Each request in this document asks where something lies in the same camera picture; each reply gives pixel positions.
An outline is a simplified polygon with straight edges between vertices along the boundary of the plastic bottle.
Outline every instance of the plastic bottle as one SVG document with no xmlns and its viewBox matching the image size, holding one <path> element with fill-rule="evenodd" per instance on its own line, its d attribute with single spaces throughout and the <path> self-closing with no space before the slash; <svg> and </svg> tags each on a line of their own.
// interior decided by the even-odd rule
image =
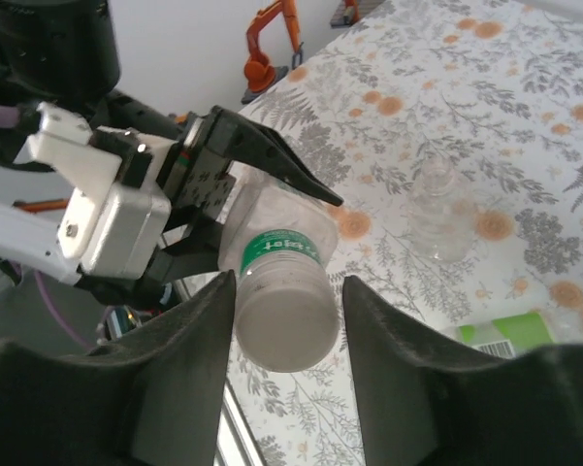
<svg viewBox="0 0 583 466">
<path fill-rule="evenodd" d="M 442 156 L 430 156 L 408 194 L 415 251 L 440 262 L 466 257 L 474 240 L 476 207 L 468 178 Z"/>
<path fill-rule="evenodd" d="M 332 349 L 339 314 L 324 267 L 337 241 L 319 202 L 251 172 L 226 219 L 218 265 L 239 275 L 235 332 L 257 365 L 302 371 Z"/>
</svg>

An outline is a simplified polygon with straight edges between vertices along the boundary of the green package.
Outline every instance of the green package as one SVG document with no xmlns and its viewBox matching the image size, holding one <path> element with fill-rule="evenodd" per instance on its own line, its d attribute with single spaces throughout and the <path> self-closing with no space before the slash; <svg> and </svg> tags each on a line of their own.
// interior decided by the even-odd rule
<svg viewBox="0 0 583 466">
<path fill-rule="evenodd" d="M 555 341 L 543 317 L 538 313 L 457 327 L 455 339 L 476 350 L 506 358 Z"/>
</svg>

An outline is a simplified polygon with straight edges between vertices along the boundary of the bottle cap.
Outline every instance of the bottle cap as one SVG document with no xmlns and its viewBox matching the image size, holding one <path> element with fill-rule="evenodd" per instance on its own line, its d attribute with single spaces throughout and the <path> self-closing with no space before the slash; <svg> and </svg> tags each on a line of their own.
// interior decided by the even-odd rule
<svg viewBox="0 0 583 466">
<path fill-rule="evenodd" d="M 327 356 L 339 335 L 339 314 L 321 272 L 325 281 L 278 266 L 238 296 L 235 332 L 248 359 L 269 371 L 299 372 Z"/>
<path fill-rule="evenodd" d="M 451 161 L 441 155 L 431 155 L 425 159 L 420 168 L 423 185 L 429 191 L 441 191 L 456 178 Z"/>
</svg>

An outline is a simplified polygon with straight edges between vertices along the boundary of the gray leaf pattern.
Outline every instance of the gray leaf pattern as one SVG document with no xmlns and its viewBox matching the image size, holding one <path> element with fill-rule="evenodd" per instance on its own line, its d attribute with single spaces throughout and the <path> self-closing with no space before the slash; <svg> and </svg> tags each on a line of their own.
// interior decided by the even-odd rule
<svg viewBox="0 0 583 466">
<path fill-rule="evenodd" d="M 268 466 L 287 466 L 284 452 L 273 435 L 263 437 L 258 444 Z"/>
<path fill-rule="evenodd" d="M 580 319 L 583 299 L 558 291 L 583 296 L 583 25 L 507 0 L 385 0 L 243 114 L 345 199 L 328 210 L 337 299 L 358 275 L 438 329 L 531 308 Z M 411 247 L 405 197 L 434 154 L 478 204 L 456 264 Z M 296 374 L 264 371 L 234 343 L 229 378 L 270 466 L 364 464 L 344 328 Z"/>
<path fill-rule="evenodd" d="M 330 128 L 312 123 L 302 128 L 298 140 L 288 141 L 310 171 L 328 186 L 343 181 L 351 170 L 351 165 L 345 163 L 344 151 L 331 142 L 331 132 Z"/>
</svg>

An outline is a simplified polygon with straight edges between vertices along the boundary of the toy excavator arm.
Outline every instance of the toy excavator arm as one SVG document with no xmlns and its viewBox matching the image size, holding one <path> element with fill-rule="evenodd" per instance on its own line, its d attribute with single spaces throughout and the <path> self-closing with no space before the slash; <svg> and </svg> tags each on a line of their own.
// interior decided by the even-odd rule
<svg viewBox="0 0 583 466">
<path fill-rule="evenodd" d="M 279 14 L 284 16 L 284 22 L 289 32 L 289 39 L 293 47 L 293 67 L 296 66 L 296 59 L 302 60 L 302 44 L 300 43 L 300 23 L 294 0 L 275 0 L 265 10 L 259 10 L 252 20 L 245 33 L 248 58 L 243 72 L 248 79 L 248 88 L 253 92 L 260 92 L 267 89 L 275 80 L 275 69 L 270 64 L 270 58 L 263 53 L 259 46 L 259 34 L 261 31 Z"/>
</svg>

